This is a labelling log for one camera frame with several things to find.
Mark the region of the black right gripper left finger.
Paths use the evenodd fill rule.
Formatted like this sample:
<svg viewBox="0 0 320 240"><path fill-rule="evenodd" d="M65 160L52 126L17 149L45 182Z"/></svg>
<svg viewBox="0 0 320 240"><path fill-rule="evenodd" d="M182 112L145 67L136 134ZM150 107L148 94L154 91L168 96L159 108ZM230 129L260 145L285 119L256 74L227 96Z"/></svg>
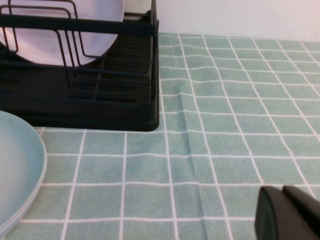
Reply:
<svg viewBox="0 0 320 240"><path fill-rule="evenodd" d="M258 240L297 240L300 214L278 188L263 186L258 195L255 234Z"/></svg>

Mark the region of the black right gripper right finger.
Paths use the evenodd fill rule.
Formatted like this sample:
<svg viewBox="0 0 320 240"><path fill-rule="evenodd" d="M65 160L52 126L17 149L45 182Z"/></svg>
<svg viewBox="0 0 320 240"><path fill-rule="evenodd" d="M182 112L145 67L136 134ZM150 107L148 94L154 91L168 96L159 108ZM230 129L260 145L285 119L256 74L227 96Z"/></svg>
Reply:
<svg viewBox="0 0 320 240"><path fill-rule="evenodd" d="M291 185L285 185L283 193L290 199L307 225L320 238L320 202Z"/></svg>

